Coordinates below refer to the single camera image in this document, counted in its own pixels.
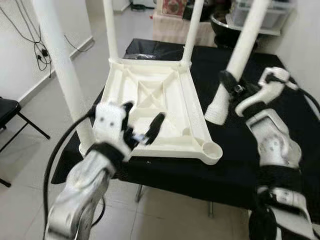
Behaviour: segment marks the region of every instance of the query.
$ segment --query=white shelf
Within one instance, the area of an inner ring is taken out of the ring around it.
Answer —
[[[227,27],[229,29],[238,30],[238,31],[242,30],[243,26],[235,25],[234,22],[232,21],[232,17],[230,13],[225,15],[225,20],[227,23]],[[280,36],[281,28],[279,27],[279,24],[275,24],[273,28],[261,28],[259,33],[265,34],[265,35]]]

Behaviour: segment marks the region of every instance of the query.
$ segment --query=tiled floor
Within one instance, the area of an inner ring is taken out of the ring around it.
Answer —
[[[132,38],[152,38],[151,10],[126,10],[115,17],[119,55]],[[105,84],[109,71],[104,20],[91,17],[95,46],[74,60],[87,106]],[[23,109],[51,135],[46,140],[28,126],[0,154],[0,177],[12,182],[0,185],[0,240],[40,240],[43,231],[42,182],[51,151],[72,121],[57,79],[53,79]],[[0,134],[0,145],[23,122],[18,118]],[[92,230],[92,240],[246,240],[247,212],[222,204],[214,205],[214,219],[207,217],[207,203],[187,196],[145,187],[135,203],[137,185],[112,180],[106,193],[107,208],[101,222]],[[50,202],[63,185],[50,186]]]

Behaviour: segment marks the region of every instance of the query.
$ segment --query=metal table leg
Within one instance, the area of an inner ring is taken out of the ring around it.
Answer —
[[[0,133],[4,132],[7,129],[7,127],[4,125],[0,128]]]
[[[214,203],[212,201],[208,201],[208,217],[214,218]]]
[[[141,196],[142,196],[142,187],[143,185],[139,185],[138,186],[138,190],[136,191],[136,194],[135,194],[135,198],[134,198],[134,201],[136,203],[139,203],[140,199],[141,199]]]

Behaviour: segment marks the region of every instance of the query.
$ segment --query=black chair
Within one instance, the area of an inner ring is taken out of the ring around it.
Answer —
[[[28,125],[30,124],[34,127],[39,133],[41,133],[45,138],[50,139],[50,136],[42,131],[37,125],[35,125],[32,121],[26,118],[20,112],[21,106],[17,101],[4,99],[0,97],[0,130],[4,131],[7,129],[6,124],[15,116],[18,115],[20,118],[26,121],[26,123],[19,129],[19,131],[13,135],[13,137],[0,149],[0,153],[15,139],[15,137]],[[11,183],[4,181],[0,178],[0,184],[5,185],[6,187],[10,187]]]

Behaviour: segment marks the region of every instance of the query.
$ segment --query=chair leg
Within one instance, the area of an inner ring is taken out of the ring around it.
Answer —
[[[0,178],[0,184],[3,184],[5,185],[7,188],[10,188],[11,187],[11,183],[10,182],[7,182],[3,179]]]
[[[11,143],[15,137],[28,125],[28,123],[26,122],[22,128],[20,128],[20,130],[15,134],[13,135],[12,138],[10,138],[10,140],[0,149],[0,153],[9,145],[9,143]]]
[[[41,133],[46,139],[50,139],[50,136],[46,134],[44,131],[42,131],[37,125],[35,125],[32,121],[30,121],[28,118],[26,118],[24,115],[22,115],[21,112],[18,112],[18,115],[20,118],[25,120],[28,124],[30,124],[32,127],[34,127],[39,133]]]

